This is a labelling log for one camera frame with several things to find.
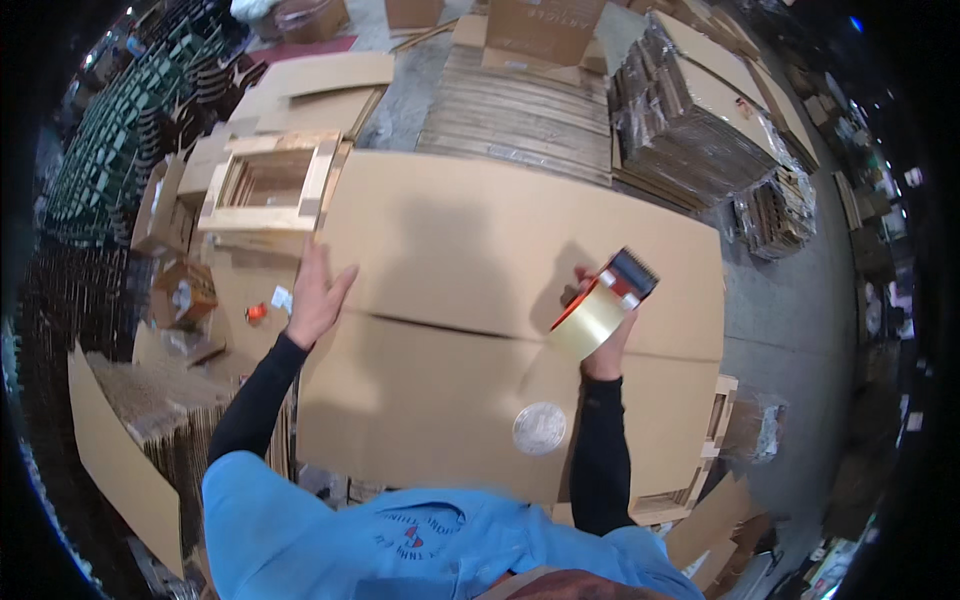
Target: silver sticker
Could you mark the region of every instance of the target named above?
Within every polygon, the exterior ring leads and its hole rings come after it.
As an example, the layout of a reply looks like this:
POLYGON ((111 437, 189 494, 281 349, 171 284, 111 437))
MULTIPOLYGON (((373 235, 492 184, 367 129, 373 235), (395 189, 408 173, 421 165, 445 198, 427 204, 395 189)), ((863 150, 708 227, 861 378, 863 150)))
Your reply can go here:
POLYGON ((551 402, 537 402, 524 408, 514 421, 514 446, 530 456, 542 456, 557 449, 566 433, 566 416, 551 402))

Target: blue shirt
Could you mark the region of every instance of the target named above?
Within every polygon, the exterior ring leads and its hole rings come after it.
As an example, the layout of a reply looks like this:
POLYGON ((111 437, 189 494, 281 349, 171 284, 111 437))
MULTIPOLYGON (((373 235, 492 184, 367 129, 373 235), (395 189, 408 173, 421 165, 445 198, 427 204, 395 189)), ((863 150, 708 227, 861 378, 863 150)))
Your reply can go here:
POLYGON ((256 455, 218 459, 203 483, 213 583, 232 598, 472 598, 507 570, 579 568, 677 600, 703 595, 646 529, 603 538, 487 492, 386 492, 339 512, 256 455))

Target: red tape dispenser handle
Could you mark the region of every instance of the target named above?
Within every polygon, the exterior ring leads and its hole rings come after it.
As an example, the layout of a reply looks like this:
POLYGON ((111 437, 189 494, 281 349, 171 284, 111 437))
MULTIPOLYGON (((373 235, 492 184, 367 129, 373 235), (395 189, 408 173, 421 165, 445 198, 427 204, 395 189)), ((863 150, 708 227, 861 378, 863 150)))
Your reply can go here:
POLYGON ((577 360, 587 358, 616 331, 626 311, 640 306, 659 282, 647 265, 624 248, 553 323, 547 340, 577 360))

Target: concrete floor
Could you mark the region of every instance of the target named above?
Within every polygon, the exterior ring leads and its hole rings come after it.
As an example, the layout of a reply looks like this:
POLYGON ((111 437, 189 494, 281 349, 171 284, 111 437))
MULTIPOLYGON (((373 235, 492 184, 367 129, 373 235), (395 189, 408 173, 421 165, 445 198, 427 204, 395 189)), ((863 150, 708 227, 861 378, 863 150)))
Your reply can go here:
MULTIPOLYGON (((441 21, 468 11, 471 0, 447 0, 441 21)), ((353 50, 389 50, 382 2, 348 0, 353 50)), ((644 27, 641 16, 609 4, 598 26, 611 72, 644 27)), ((737 377, 789 404, 777 457, 761 466, 734 465, 750 479, 755 499, 788 520, 778 527, 784 556, 757 588, 762 598, 782 574, 797 567, 820 539, 847 402, 852 393, 856 338, 854 273, 850 237, 831 173, 836 160, 806 118, 780 61, 759 40, 774 79, 792 97, 804 119, 820 170, 817 235, 801 251, 776 263, 750 255, 735 239, 732 208, 718 206, 700 216, 721 232, 727 282, 725 348, 721 372, 737 377)), ((450 46, 441 34, 397 56, 396 78, 364 129, 359 147, 412 151, 450 46)))

